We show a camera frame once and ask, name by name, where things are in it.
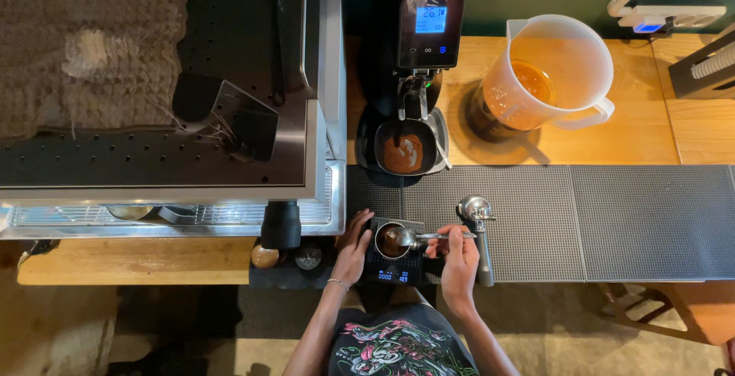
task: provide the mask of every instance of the coffee grinder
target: coffee grinder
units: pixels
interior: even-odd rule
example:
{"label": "coffee grinder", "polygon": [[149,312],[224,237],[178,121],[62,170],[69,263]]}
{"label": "coffee grinder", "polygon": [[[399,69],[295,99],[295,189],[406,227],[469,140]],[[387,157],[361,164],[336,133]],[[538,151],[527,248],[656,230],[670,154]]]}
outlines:
{"label": "coffee grinder", "polygon": [[368,107],[360,119],[356,155],[361,165],[380,170],[373,165],[373,137],[386,120],[426,121],[435,137],[446,134],[446,122],[434,107],[442,71],[457,63],[464,0],[376,0],[374,7],[358,53]]}

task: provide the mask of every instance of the wooden stool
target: wooden stool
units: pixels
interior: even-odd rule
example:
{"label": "wooden stool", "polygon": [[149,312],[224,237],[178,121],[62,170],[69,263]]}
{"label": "wooden stool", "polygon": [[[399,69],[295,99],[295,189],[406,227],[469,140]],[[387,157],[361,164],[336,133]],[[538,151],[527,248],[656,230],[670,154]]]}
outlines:
{"label": "wooden stool", "polygon": [[[706,283],[632,283],[645,290],[632,295],[621,283],[599,283],[610,301],[603,312],[605,319],[617,324],[693,342],[720,346],[735,337],[735,281]],[[664,305],[633,320],[626,312],[644,302],[655,300]],[[686,330],[650,324],[669,309],[675,309]]]}

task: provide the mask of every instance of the plastic pitcher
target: plastic pitcher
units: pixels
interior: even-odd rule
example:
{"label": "plastic pitcher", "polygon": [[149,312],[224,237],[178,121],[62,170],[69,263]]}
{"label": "plastic pitcher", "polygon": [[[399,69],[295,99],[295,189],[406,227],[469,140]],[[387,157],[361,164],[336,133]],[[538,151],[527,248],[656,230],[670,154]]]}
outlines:
{"label": "plastic pitcher", "polygon": [[[547,122],[580,129],[610,118],[615,105],[605,95],[612,59],[587,25],[564,15],[539,15],[509,20],[507,37],[470,111],[470,126],[480,136],[501,141]],[[574,116],[589,108],[595,113]]]}

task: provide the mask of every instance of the person's left hand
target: person's left hand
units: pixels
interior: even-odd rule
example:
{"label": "person's left hand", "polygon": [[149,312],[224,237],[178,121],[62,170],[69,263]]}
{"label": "person's left hand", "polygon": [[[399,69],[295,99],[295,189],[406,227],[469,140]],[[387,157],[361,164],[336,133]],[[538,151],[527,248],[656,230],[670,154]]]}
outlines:
{"label": "person's left hand", "polygon": [[336,257],[332,278],[343,282],[347,287],[351,287],[363,275],[365,251],[370,245],[372,231],[365,230],[359,239],[357,235],[360,234],[365,222],[374,215],[375,213],[370,212],[367,208],[358,212],[347,225],[345,233],[336,242],[340,254]]}

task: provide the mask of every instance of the electrical outlet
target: electrical outlet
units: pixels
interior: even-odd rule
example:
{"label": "electrical outlet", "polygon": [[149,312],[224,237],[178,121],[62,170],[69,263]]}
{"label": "electrical outlet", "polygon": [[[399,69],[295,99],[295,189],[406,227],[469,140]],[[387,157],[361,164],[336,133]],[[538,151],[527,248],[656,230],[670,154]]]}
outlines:
{"label": "electrical outlet", "polygon": [[675,27],[704,27],[722,17],[723,6],[647,6],[623,7],[618,24],[633,27],[636,33],[652,33],[674,17]]}

